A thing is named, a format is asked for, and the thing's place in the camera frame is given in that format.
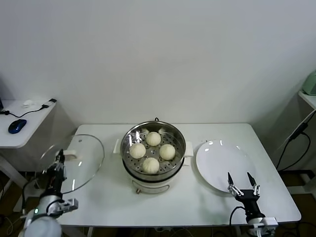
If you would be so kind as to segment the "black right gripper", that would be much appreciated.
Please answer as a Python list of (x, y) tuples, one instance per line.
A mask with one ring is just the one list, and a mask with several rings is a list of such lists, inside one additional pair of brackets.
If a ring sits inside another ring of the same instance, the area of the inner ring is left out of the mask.
[(255, 219), (261, 218), (262, 213), (257, 204), (257, 200), (260, 195), (260, 186), (256, 183), (255, 179), (248, 172), (247, 173), (249, 182), (252, 186), (253, 190), (240, 190), (234, 185), (233, 179), (228, 172), (228, 191), (231, 195), (235, 197), (235, 199), (241, 202), (245, 209), (246, 219)]

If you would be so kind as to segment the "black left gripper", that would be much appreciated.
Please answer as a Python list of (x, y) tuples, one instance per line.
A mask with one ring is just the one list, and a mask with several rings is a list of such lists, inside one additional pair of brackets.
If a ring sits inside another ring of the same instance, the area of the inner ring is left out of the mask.
[(48, 183), (45, 188), (47, 195), (61, 195), (62, 183), (67, 179), (65, 169), (64, 150), (61, 149), (55, 158), (55, 164), (52, 164), (47, 170)]

